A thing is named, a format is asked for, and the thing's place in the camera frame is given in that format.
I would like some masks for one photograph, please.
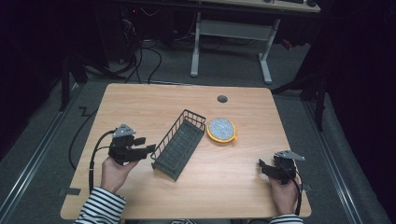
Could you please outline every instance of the striped sleeve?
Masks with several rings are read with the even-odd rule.
[[[121,196],[105,189],[94,187],[87,202],[81,208],[75,223],[114,223],[118,224],[126,204]]]
[[[283,215],[280,217],[274,217],[270,222],[270,224],[278,224],[278,223],[301,224],[301,223],[303,223],[303,219],[294,215],[294,214],[290,214],[290,215]]]

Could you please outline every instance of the black basket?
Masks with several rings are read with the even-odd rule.
[[[151,154],[152,168],[177,181],[205,133],[205,118],[185,109]]]

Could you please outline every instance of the wooden table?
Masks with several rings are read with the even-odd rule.
[[[228,102],[220,103],[219,95],[225,95]],[[153,170],[152,159],[142,160],[118,191],[127,200],[122,217],[275,216],[271,187],[267,176],[261,174],[258,160],[272,164],[274,153],[290,146],[269,90],[110,84],[70,186],[81,192],[78,196],[66,196],[62,217],[77,218],[89,196],[89,161],[102,134],[125,122],[137,131],[135,137],[146,137],[147,145],[158,144],[184,109],[206,117],[206,124],[215,118],[229,119],[236,127],[238,140],[220,144],[205,134],[177,182],[160,170]],[[111,137],[106,137],[101,146],[108,146],[110,142]],[[107,149],[96,154],[95,186],[100,184],[101,163],[106,157]],[[307,217],[310,213],[304,194],[301,216]]]

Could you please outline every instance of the person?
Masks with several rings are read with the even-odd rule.
[[[138,161],[125,165],[117,164],[111,157],[102,163],[102,179],[100,187],[94,187],[87,202],[81,208],[75,223],[111,223],[120,222],[121,213],[126,201],[117,190],[122,187],[128,174],[136,167]],[[292,181],[280,185],[276,179],[269,177],[274,203],[278,217],[273,217],[270,224],[300,224],[303,220],[294,215],[298,191]]]

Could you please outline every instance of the round yellow container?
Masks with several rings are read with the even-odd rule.
[[[211,139],[220,143],[231,142],[234,139],[235,141],[238,140],[235,125],[227,119],[213,119],[206,125],[206,132]]]

